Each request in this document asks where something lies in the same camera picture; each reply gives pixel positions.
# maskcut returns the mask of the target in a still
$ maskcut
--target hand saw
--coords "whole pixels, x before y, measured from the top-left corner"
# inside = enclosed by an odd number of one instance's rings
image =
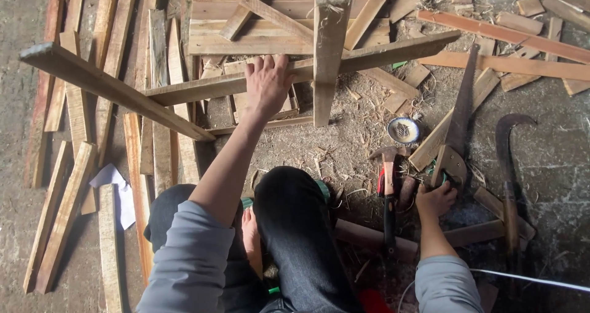
[[[477,53],[480,46],[474,43],[469,53],[469,61],[465,67],[457,101],[451,116],[444,144],[440,146],[437,163],[430,185],[439,187],[443,178],[453,181],[453,186],[461,194],[467,180],[467,166],[465,165],[465,145],[467,143],[467,124],[473,106],[473,83],[476,78]]]

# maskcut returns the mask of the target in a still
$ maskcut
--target person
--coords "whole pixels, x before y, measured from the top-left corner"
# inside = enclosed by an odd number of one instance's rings
[[[181,184],[151,204],[144,235],[154,265],[137,306],[148,312],[364,312],[332,237],[324,196],[302,170],[278,166],[240,195],[255,146],[294,80],[288,57],[246,66],[248,106],[198,185]],[[415,291],[421,312],[483,312],[466,263],[446,241],[439,217],[455,200],[448,183],[416,198],[422,223]],[[261,238],[278,267],[280,293],[262,282]]]

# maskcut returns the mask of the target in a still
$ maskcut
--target bare foot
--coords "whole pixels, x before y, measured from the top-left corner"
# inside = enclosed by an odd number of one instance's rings
[[[242,232],[244,233],[244,248],[250,266],[254,269],[260,279],[262,279],[262,249],[260,249],[260,234],[256,225],[256,216],[252,207],[244,210],[242,215]]]

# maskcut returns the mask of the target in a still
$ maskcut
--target gray shirt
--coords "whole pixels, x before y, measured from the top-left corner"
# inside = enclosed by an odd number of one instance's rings
[[[220,297],[234,233],[192,201],[178,205],[137,311],[223,312]],[[416,297],[421,313],[483,313],[467,264],[454,256],[429,257],[418,264]]]

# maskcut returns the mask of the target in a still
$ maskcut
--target hand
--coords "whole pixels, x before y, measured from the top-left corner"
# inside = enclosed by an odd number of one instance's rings
[[[420,184],[416,195],[418,213],[438,218],[451,208],[456,198],[457,189],[451,189],[450,181],[444,182],[438,189],[430,192],[426,191],[424,184]]]
[[[247,114],[266,123],[281,110],[295,79],[295,75],[285,76],[288,62],[287,55],[279,56],[276,63],[266,55],[264,60],[256,57],[254,63],[246,65]]]

